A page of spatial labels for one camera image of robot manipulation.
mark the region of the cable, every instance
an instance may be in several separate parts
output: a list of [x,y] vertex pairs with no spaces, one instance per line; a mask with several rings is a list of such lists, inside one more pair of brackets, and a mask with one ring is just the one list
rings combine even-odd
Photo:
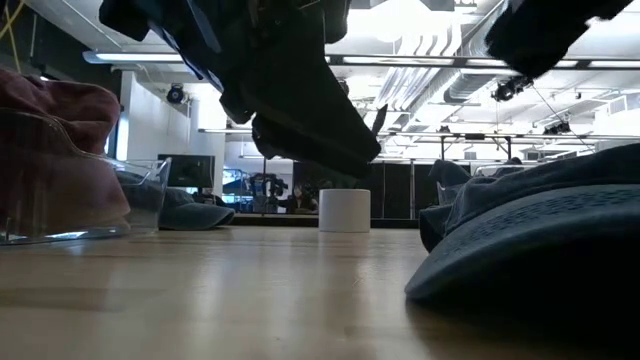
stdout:
[[13,24],[13,22],[16,20],[18,15],[20,15],[20,12],[22,11],[23,7],[24,7],[24,0],[20,0],[20,3],[16,8],[16,12],[13,13],[13,16],[7,17],[7,23],[4,25],[2,30],[0,30],[0,40],[2,40],[2,38],[4,37],[4,34],[6,34],[7,31],[9,31],[9,29],[11,28],[11,24]]
[[[11,19],[9,6],[4,7],[4,13],[7,19]],[[13,28],[11,27],[11,24],[8,24],[8,26],[9,26],[9,39],[11,40],[11,48],[13,50],[13,59],[16,62],[16,70],[18,71],[18,74],[22,74],[22,69],[20,67],[20,58],[18,57],[18,49],[16,47],[16,38],[13,36]]]
[[[540,99],[542,99],[542,101],[545,103],[545,105],[547,105],[547,107],[549,108],[549,110],[551,110],[551,112],[553,112],[553,115],[555,115],[558,120],[560,121],[564,121],[560,115],[553,109],[553,107],[551,107],[551,105],[547,102],[547,100],[544,98],[544,96],[542,96],[542,94],[540,93],[540,91],[538,91],[538,89],[536,89],[536,87],[534,85],[531,85],[531,88],[533,90],[535,90],[535,92],[538,94],[538,96],[540,96]],[[588,145],[586,142],[584,142],[584,140],[582,140],[582,138],[580,136],[578,136],[578,134],[576,134],[573,130],[570,130],[571,133],[573,134],[573,136],[576,137],[576,139],[580,140],[580,142],[582,143],[582,145],[584,145],[587,149],[589,149],[590,151],[592,151],[594,154],[596,153],[596,150],[593,148],[593,146]]]

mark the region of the white ceiling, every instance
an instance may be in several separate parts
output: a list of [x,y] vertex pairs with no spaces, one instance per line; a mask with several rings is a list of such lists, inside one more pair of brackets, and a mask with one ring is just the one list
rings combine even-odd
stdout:
[[[171,49],[155,34],[144,42],[138,43],[122,36],[105,26],[98,19],[98,8],[101,0],[26,0],[27,4],[47,20],[76,37],[92,49],[105,52],[169,52]],[[497,0],[476,0],[478,10],[471,15],[460,17],[463,31],[477,23],[484,14],[492,9]],[[569,50],[570,57],[625,57],[640,58],[640,0],[634,1],[622,14],[613,21],[599,23],[594,26]],[[337,44],[327,46],[327,53],[343,54],[393,54],[397,53],[401,41],[385,43],[374,36],[366,36],[354,31]],[[379,93],[389,71],[383,67],[335,67],[334,73],[345,78],[351,87],[354,100],[372,99]],[[166,80],[173,82],[179,78],[187,81],[191,76],[184,66],[162,65],[150,68],[153,81]],[[536,88],[555,111],[582,104],[588,99],[611,90],[640,89],[640,72],[580,72],[552,71],[536,81]],[[451,124],[456,131],[487,131],[498,128],[507,132],[514,129],[531,127],[531,124],[553,114],[534,90],[527,90],[511,102],[496,105],[489,97],[493,87],[486,87],[475,94],[469,103],[475,106],[450,107],[442,106],[425,108],[416,121],[427,123],[433,127],[448,121],[453,113],[457,119]],[[576,99],[581,92],[582,98]],[[591,112],[577,114],[576,123],[582,125],[593,121]]]

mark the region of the ceiling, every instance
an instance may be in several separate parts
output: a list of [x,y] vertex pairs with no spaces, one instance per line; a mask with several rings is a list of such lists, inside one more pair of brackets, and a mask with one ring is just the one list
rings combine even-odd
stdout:
[[[142,43],[138,43],[102,26],[97,19],[101,0],[27,0],[26,2],[47,20],[97,51],[171,51],[153,33],[150,33]],[[373,17],[372,14],[376,8],[382,9],[387,6],[384,1],[377,2],[382,4],[373,9],[352,9],[349,18],[349,34],[337,44],[328,45],[326,48],[328,54],[459,54],[462,38],[468,37],[471,42],[480,43],[478,40],[481,39],[475,39],[482,35],[483,26],[479,24],[500,3],[499,0],[475,0],[477,8],[473,13],[443,16],[440,12],[434,13],[426,8],[420,8],[419,0],[389,0],[388,4],[406,2],[414,7],[407,7],[404,13],[389,10],[395,7],[386,8],[385,11],[378,11],[377,17]],[[362,1],[354,0],[354,7],[357,7],[355,4],[361,3]],[[381,19],[380,14],[393,16],[392,12],[398,18],[394,20],[395,22],[392,18],[385,18],[386,21],[374,21]],[[391,35],[395,34],[384,34],[389,39],[381,41],[383,36],[376,33],[382,31],[381,29],[385,26],[387,31],[391,32],[399,26],[403,29],[412,29],[411,23],[420,25],[416,30],[418,33],[405,30],[397,41],[389,42],[390,38],[393,38]],[[593,25],[570,48],[568,56],[640,58],[638,23],[640,23],[640,0],[634,1],[613,21]],[[429,25],[428,31],[423,28],[425,24]],[[478,31],[475,37],[468,36],[472,29]],[[155,83],[172,83],[189,82],[193,79],[182,65],[156,65],[149,66],[147,70],[139,76],[142,81],[148,79]],[[343,66],[334,67],[333,71],[336,77],[347,80],[351,90],[350,98],[358,106],[375,108],[385,100],[385,103],[395,104],[396,110],[408,113],[406,117],[390,116],[385,128],[394,126],[394,122],[397,121],[395,125],[401,126],[402,129],[412,128],[428,132],[433,132],[444,124],[456,132],[536,133],[539,131],[536,130],[536,125],[544,124],[544,121],[553,117],[556,112],[569,111],[575,132],[593,133],[595,112],[606,107],[607,101],[616,98],[611,94],[633,93],[636,89],[640,92],[640,72],[551,71],[536,81],[535,89],[527,89],[512,101],[497,104],[491,99],[490,94],[495,89],[496,81],[504,78],[505,75],[494,74],[495,76],[489,77],[486,83],[475,89],[472,96],[464,103],[452,105],[442,99],[442,92],[455,81],[456,76],[450,79],[444,71],[438,69],[412,70],[413,72],[403,72],[402,76],[396,78],[393,77],[394,71],[396,73],[398,71],[385,67]],[[417,77],[424,79],[424,82],[416,82]],[[386,98],[383,98],[385,87],[388,89]],[[424,95],[425,92],[432,90],[432,95]],[[417,139],[404,145],[403,151],[415,149],[415,140]]]

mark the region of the blue-gray cloth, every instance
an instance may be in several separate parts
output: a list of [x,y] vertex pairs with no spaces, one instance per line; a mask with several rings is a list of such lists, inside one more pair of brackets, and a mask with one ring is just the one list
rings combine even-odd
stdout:
[[163,230],[204,231],[227,225],[233,220],[233,209],[196,203],[186,191],[180,189],[166,189],[164,202],[160,205],[157,199],[162,189],[145,183],[140,175],[130,172],[118,172],[118,180],[129,201],[132,211],[160,210],[159,227]]
[[471,178],[458,165],[438,161],[432,169],[437,181],[443,186],[465,185],[452,204],[433,206],[420,212],[422,242],[431,251],[460,225],[488,210],[529,195],[574,186],[638,184],[640,168],[635,166],[638,163],[640,144],[556,161],[502,177]]

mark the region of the person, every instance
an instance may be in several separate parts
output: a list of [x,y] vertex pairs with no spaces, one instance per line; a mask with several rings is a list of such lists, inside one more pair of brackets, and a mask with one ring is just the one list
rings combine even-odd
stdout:
[[303,191],[302,186],[293,188],[293,195],[278,201],[278,206],[286,208],[287,214],[314,214],[318,212],[318,202]]

